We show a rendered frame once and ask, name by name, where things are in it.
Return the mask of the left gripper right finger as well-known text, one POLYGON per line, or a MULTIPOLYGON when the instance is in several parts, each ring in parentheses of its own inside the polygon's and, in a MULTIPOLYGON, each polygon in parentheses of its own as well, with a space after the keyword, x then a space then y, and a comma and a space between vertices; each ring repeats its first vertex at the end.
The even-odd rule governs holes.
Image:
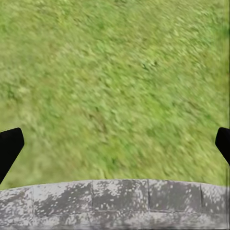
POLYGON ((220 127, 216 135, 215 144, 230 165, 230 129, 220 127))

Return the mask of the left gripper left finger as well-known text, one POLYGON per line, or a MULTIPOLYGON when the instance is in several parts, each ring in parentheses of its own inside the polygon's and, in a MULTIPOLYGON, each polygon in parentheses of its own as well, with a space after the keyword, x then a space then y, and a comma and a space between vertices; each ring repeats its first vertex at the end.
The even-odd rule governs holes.
POLYGON ((0 133, 0 184, 24 147, 21 128, 0 133))

